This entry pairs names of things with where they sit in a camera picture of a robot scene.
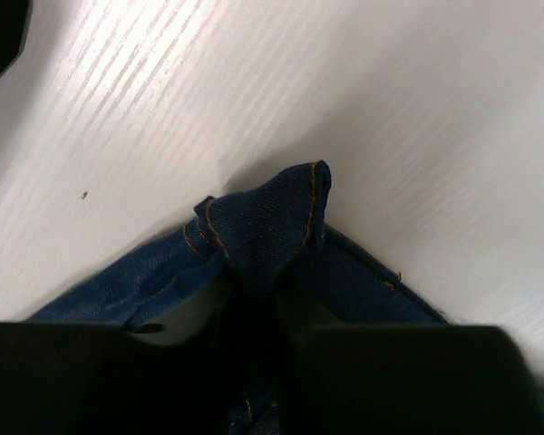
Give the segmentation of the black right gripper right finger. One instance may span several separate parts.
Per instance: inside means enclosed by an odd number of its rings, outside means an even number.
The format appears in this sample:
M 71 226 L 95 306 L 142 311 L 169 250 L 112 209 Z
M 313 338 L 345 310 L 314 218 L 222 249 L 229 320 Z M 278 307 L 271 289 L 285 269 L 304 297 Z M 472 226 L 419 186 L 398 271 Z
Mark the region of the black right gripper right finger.
M 350 324 L 276 287 L 285 434 L 544 434 L 544 399 L 494 326 Z

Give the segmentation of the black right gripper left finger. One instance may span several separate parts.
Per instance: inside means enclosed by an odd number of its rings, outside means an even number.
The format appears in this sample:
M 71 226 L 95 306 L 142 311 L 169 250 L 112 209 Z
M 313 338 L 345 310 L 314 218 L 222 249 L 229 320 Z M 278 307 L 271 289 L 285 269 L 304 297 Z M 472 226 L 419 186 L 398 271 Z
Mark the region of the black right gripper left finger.
M 151 322 L 0 323 L 0 434 L 224 434 L 207 289 Z

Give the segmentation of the dark blue denim trousers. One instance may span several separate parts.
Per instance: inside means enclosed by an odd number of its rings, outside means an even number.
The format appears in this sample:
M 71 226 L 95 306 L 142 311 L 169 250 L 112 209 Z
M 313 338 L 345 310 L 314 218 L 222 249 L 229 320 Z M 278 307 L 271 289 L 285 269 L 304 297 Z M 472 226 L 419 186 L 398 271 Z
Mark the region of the dark blue denim trousers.
M 88 425 L 119 433 L 278 433 L 276 285 L 296 285 L 338 319 L 439 324 L 442 316 L 362 248 L 325 224 L 323 161 L 263 185 L 209 197 L 182 228 L 117 260 L 32 315 L 35 323 L 111 324 L 134 333 L 162 323 L 136 380 L 114 370 L 111 393 L 166 393 L 144 422 L 113 417 L 108 400 Z

